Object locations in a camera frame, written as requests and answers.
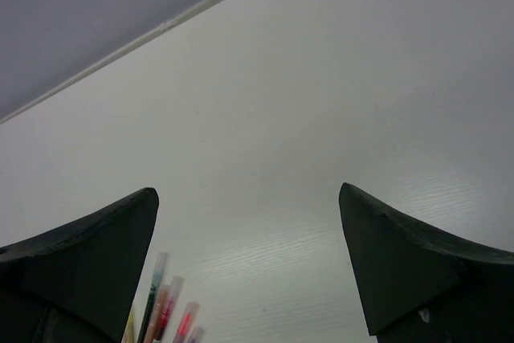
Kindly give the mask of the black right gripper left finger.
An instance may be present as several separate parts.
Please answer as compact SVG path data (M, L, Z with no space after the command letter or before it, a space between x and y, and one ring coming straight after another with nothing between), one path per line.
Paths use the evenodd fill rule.
M119 342L157 219L146 187L1 249L3 342Z

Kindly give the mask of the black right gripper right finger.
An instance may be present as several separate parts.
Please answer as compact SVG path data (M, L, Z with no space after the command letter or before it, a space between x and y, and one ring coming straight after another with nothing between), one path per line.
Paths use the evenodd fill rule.
M379 342L511 342L513 254L413 218L344 183L341 223Z

